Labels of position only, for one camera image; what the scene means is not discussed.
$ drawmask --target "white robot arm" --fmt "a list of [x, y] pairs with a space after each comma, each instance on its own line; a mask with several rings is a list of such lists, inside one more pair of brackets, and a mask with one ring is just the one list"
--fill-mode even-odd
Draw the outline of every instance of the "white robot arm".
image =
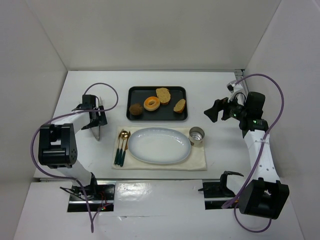
[[270, 136], [265, 136], [269, 129], [267, 121], [262, 119], [266, 97], [258, 92], [249, 92], [241, 105], [237, 94], [242, 91], [242, 87], [231, 82], [227, 88], [231, 96], [217, 99], [204, 114], [214, 123], [220, 111], [223, 111], [223, 121], [229, 118], [239, 121], [239, 128], [248, 147], [251, 169], [256, 167], [263, 142], [264, 146], [258, 165], [249, 179], [251, 182], [244, 186], [245, 179], [241, 173], [225, 171], [220, 178], [220, 188], [228, 195], [239, 196], [238, 206], [242, 214], [277, 219], [289, 196], [289, 187], [280, 182], [270, 151]]
[[[106, 125], [106, 114], [103, 111], [94, 111], [103, 109], [102, 105], [96, 106], [96, 96], [83, 95], [82, 104], [74, 109], [78, 114], [65, 117], [53, 124], [44, 124], [40, 128], [39, 163], [56, 169], [66, 177], [77, 179], [89, 193], [95, 192], [97, 180], [77, 159], [75, 134], [79, 130]], [[72, 183], [79, 187], [75, 180]]]

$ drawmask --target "black tray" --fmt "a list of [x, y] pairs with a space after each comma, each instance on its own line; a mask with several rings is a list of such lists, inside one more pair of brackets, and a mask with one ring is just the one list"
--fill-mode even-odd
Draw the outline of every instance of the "black tray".
[[[129, 108], [132, 104], [139, 103], [143, 107], [147, 98], [157, 96], [156, 89], [159, 88], [166, 88], [170, 91], [171, 99], [167, 105], [160, 105], [155, 111], [143, 109], [139, 116], [130, 114]], [[184, 110], [182, 113], [176, 113], [174, 107], [181, 99], [186, 101]], [[182, 86], [133, 86], [129, 89], [126, 117], [131, 121], [184, 121], [188, 117], [187, 103], [186, 90]]]

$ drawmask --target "donut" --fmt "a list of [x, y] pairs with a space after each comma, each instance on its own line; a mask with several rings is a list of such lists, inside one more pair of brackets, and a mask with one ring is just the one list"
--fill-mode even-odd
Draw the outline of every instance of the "donut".
[[148, 97], [143, 103], [143, 107], [145, 108], [145, 110], [148, 110], [148, 111], [154, 111], [158, 109], [159, 106], [160, 106], [160, 100], [155, 96]]

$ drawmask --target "white wall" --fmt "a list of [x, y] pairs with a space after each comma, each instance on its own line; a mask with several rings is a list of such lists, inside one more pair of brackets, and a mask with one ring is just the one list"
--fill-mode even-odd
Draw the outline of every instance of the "white wall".
[[280, 0], [26, 0], [68, 70], [243, 69]]
[[[320, 1], [316, 1], [282, 0], [245, 71], [271, 76], [284, 92], [285, 108], [271, 131], [271, 147], [306, 240], [319, 238]], [[247, 83], [250, 91], [266, 95], [264, 117], [271, 123], [280, 108], [277, 89], [263, 78]]]
[[13, 238], [35, 167], [33, 132], [53, 115], [67, 74], [24, 0], [0, 1], [0, 233]]

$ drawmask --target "empty plate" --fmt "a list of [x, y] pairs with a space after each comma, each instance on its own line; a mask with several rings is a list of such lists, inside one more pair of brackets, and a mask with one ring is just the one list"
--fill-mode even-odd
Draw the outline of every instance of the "empty plate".
[[151, 127], [134, 132], [129, 138], [128, 148], [136, 159], [143, 162], [176, 164], [188, 157], [191, 144], [179, 131]]

